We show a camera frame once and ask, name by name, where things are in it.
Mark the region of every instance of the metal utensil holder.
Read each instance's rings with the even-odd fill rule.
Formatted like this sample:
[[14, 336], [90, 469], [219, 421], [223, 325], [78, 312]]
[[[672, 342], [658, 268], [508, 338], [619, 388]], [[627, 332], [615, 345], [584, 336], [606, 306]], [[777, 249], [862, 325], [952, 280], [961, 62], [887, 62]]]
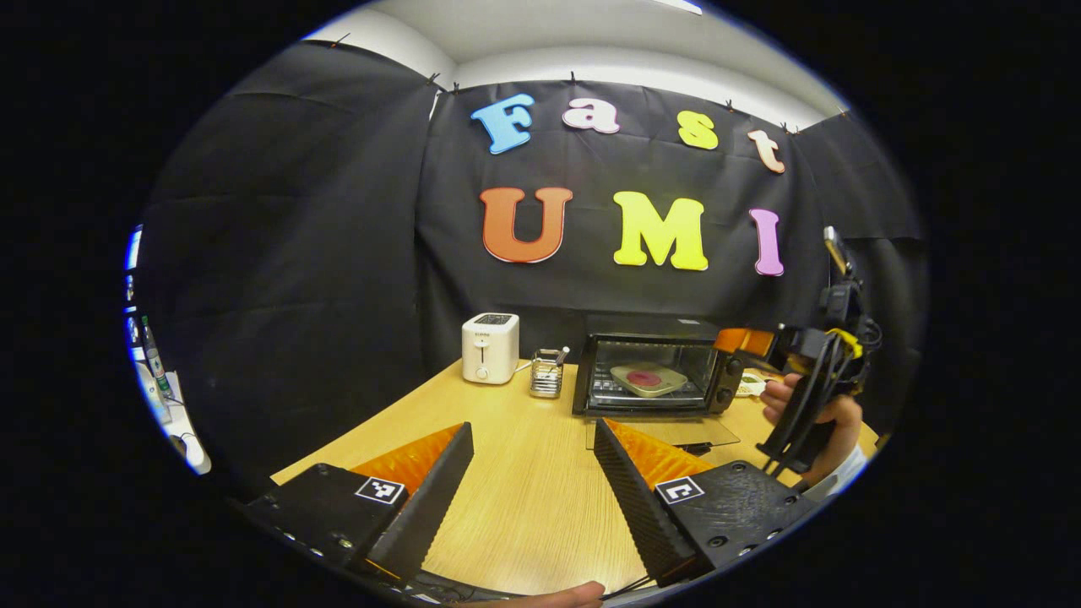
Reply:
[[562, 351], [538, 348], [533, 353], [530, 372], [530, 395], [534, 397], [559, 397], [563, 387], [563, 362], [556, 362]]

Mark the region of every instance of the white toaster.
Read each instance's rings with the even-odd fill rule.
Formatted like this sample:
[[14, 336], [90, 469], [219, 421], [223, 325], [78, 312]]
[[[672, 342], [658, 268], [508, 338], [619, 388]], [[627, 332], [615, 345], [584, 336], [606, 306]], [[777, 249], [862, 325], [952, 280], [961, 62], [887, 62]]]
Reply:
[[462, 326], [462, 376], [504, 384], [518, 368], [518, 315], [481, 313]]

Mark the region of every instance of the white ceiling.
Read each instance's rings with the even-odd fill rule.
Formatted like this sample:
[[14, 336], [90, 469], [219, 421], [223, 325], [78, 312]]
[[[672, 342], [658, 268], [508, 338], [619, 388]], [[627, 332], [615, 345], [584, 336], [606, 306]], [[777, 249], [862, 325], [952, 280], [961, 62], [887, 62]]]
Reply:
[[748, 27], [653, 0], [382, 0], [365, 5], [412, 27], [464, 64], [526, 49], [615, 47], [683, 56], [739, 71], [825, 116], [846, 103]]

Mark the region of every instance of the sleeve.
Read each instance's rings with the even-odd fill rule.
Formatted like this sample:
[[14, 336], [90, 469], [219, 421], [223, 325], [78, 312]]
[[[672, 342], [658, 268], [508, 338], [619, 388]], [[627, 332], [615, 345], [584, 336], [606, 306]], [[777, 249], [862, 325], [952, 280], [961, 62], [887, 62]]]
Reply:
[[852, 453], [849, 454], [849, 458], [844, 459], [844, 462], [840, 466], [827, 475], [825, 479], [809, 488], [803, 492], [803, 495], [820, 501], [839, 493], [859, 476], [859, 473], [866, 465], [867, 457], [864, 455], [864, 451], [859, 449], [859, 445], [857, 444], [852, 448]]

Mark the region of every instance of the black fabric backdrop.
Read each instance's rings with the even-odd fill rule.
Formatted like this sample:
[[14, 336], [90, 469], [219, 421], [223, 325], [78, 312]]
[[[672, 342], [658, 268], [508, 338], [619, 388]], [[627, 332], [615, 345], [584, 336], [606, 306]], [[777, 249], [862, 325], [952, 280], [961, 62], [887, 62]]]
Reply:
[[[827, 224], [850, 243], [885, 333], [860, 401], [868, 424], [892, 429], [919, 360], [925, 247], [904, 181], [854, 116], [793, 135], [696, 97], [550, 81], [442, 94], [429, 124], [435, 93], [374, 53], [297, 43], [216, 104], [163, 171], [145, 215], [137, 304], [235, 492], [269, 488], [270, 474], [453, 362], [462, 323], [479, 312], [521, 315], [523, 357], [566, 344], [572, 362], [591, 312], [813, 323]], [[469, 115], [518, 93], [535, 100], [531, 141], [492, 155]], [[577, 97], [614, 104], [620, 131], [565, 125]], [[682, 110], [713, 120], [717, 149], [680, 140]], [[783, 174], [760, 160], [753, 130], [777, 143]], [[534, 191], [550, 186], [574, 195], [559, 251], [536, 264], [496, 260], [482, 241], [481, 191], [525, 193], [516, 236], [530, 241], [540, 229]], [[677, 198], [702, 202], [708, 269], [616, 264], [619, 190], [643, 193], [662, 217]], [[752, 208], [779, 216], [780, 277], [755, 270]]]
[[423, 381], [413, 207], [435, 94], [379, 55], [297, 43], [159, 179], [136, 298], [242, 493]]

